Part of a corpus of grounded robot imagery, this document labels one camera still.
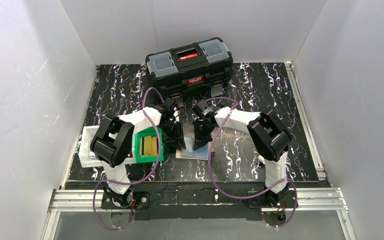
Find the clear plastic lid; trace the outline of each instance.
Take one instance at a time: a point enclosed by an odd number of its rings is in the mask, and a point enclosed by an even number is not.
[[[201,47],[209,63],[214,63],[229,58],[228,47],[226,47],[224,42],[221,42],[218,39],[201,42],[199,43],[199,46]]]
[[[154,72],[157,78],[178,72],[178,68],[169,51],[149,56],[146,66],[149,73]]]

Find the metal frame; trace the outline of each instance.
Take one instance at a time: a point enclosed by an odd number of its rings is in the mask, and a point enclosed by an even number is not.
[[[301,100],[300,89],[298,87],[297,79],[294,73],[294,65],[292,65],[291,61],[288,61],[285,63],[285,67],[286,67],[287,76],[289,77],[290,85],[292,86],[293,97],[295,98],[295,102],[298,107],[299,116],[301,118],[302,125],[304,126],[305,136],[307,138],[308,145],[310,147],[310,152],[311,152],[312,160],[314,162],[315,169],[317,170],[317,173],[324,172],[325,169],[323,167],[323,163],[322,163],[322,160],[320,159],[319,151],[317,150],[316,143],[313,138],[313,133],[310,128],[309,120],[307,118],[303,101]]]
[[[313,138],[313,133],[307,119],[306,111],[301,100],[299,86],[293,71],[294,66],[292,65],[291,61],[286,62],[285,66],[292,87],[293,96],[298,107],[301,122],[304,127],[305,136],[307,138],[310,152],[313,158],[314,166],[317,170],[317,176],[319,180],[325,180],[327,179],[325,169],[317,150],[316,143]],[[80,127],[78,136],[80,136],[82,127],[83,124]],[[61,184],[62,190],[56,190],[53,193],[52,200],[49,204],[45,230],[42,236],[43,240],[54,239],[61,212],[93,212],[93,190],[64,190],[69,176],[70,168],[71,165],[68,166],[64,176],[64,182]],[[103,193],[104,192],[102,190],[98,190],[96,193],[95,206],[98,212],[130,212],[129,209],[101,209],[100,207]],[[348,207],[340,188],[298,188],[297,196],[297,211],[336,211],[345,239],[356,239],[350,218],[348,216]],[[273,211],[273,208],[262,208],[261,211],[271,212]]]
[[[96,193],[95,206],[98,212],[130,212],[129,209],[101,209],[104,191]],[[61,212],[93,212],[94,190],[56,190],[49,204],[48,219],[43,240],[54,239]],[[298,188],[297,211],[336,211],[346,240],[355,240],[356,236],[348,216],[347,203],[340,188]],[[261,212],[272,212],[274,208],[262,208]]]

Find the glass surface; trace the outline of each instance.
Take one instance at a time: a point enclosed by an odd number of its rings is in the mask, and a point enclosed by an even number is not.
[[[128,213],[99,216],[111,225],[127,223]],[[93,212],[62,212],[55,234],[56,240],[344,240],[336,211],[297,211],[293,219],[278,231],[263,221],[245,219],[158,219],[136,221],[122,231],[107,230],[95,219]]]

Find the table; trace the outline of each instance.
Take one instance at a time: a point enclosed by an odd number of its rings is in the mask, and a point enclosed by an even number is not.
[[[144,93],[149,87],[145,71],[144,64],[98,66],[84,125],[99,125],[105,114],[115,116],[141,109]],[[319,180],[284,63],[234,63],[233,76],[223,96],[237,100],[238,110],[276,111],[293,135],[286,164],[289,178],[296,182]],[[184,123],[185,137],[194,137],[193,121],[196,116],[192,106],[200,99],[209,97],[209,92],[203,92],[185,100],[185,112],[180,115],[180,120]],[[229,101],[223,102],[226,106],[232,104]],[[216,140],[215,153],[211,161],[214,178],[218,182],[263,182],[265,169],[258,166],[257,158],[258,153],[249,134],[225,128]],[[152,163],[127,166],[130,180],[143,178],[152,166]],[[102,167],[82,168],[77,152],[74,154],[68,182],[98,181],[104,178],[105,171]],[[166,153],[164,161],[149,180],[211,181],[206,160],[176,159],[174,154]]]

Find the red label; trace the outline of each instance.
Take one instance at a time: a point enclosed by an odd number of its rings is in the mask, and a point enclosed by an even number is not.
[[[196,57],[196,56],[198,56],[198,53],[192,53],[192,54],[189,54],[189,55],[186,55],[186,56],[182,56],[179,59],[180,59],[180,61],[182,61],[182,60],[190,59],[190,58],[193,58],[193,57]]]
[[[195,83],[199,83],[201,81],[204,81],[204,77],[203,76],[197,76],[195,78],[191,78],[187,81],[187,84],[195,84]]]

